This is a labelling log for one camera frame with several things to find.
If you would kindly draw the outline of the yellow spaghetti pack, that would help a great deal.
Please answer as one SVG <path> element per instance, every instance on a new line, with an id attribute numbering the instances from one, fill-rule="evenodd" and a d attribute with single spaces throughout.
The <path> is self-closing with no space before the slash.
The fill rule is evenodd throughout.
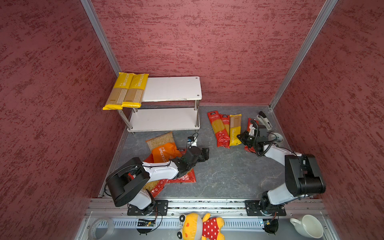
<path id="1" fill-rule="evenodd" d="M 119 73 L 110 96 L 103 107 L 104 111 L 123 109 L 123 100 L 130 88 L 134 75 L 133 73 Z"/>
<path id="2" fill-rule="evenodd" d="M 133 75 L 132 82 L 122 103 L 123 108 L 138 109 L 142 106 L 148 78 L 149 74 Z"/>
<path id="3" fill-rule="evenodd" d="M 230 115 L 230 147 L 241 144 L 241 141 L 238 139 L 238 135 L 241 134 L 241 121 L 241 114 Z"/>

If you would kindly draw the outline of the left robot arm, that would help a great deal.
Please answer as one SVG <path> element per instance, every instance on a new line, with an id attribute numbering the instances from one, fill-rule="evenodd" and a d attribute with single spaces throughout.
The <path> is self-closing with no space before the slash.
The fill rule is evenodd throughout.
<path id="1" fill-rule="evenodd" d="M 147 183 L 159 180 L 174 180 L 183 177 L 197 163 L 209 159 L 209 148 L 192 146 L 186 153 L 167 163 L 146 163 L 140 158 L 132 158 L 106 178 L 106 186 L 116 207 L 133 205 L 150 214 L 156 201 L 150 191 L 144 190 Z"/>

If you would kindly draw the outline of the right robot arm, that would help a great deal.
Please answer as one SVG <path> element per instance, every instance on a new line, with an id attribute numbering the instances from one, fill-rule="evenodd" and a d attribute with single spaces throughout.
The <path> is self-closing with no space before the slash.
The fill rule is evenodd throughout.
<path id="1" fill-rule="evenodd" d="M 262 194 L 256 207 L 261 215 L 270 216 L 289 202 L 326 191 L 315 156 L 280 147 L 278 141 L 281 138 L 268 132 L 265 126 L 251 121 L 250 130 L 237 135 L 237 139 L 249 150 L 254 150 L 257 157 L 267 157 L 285 167 L 285 182 Z"/>

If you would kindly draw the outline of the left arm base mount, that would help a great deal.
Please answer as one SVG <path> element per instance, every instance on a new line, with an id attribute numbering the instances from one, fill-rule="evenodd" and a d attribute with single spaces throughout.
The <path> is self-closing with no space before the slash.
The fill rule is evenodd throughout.
<path id="1" fill-rule="evenodd" d="M 140 210 L 134 205 L 128 205 L 128 216 L 166 216 L 168 211 L 168 200 L 155 200 L 151 204 L 149 204 L 146 208 L 143 210 Z"/>

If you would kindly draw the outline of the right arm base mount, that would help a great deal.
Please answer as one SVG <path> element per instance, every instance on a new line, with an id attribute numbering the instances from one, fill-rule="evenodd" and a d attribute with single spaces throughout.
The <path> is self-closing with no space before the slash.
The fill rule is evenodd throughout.
<path id="1" fill-rule="evenodd" d="M 272 205 L 264 200 L 245 200 L 247 216 L 251 217 L 285 217 L 284 205 Z"/>

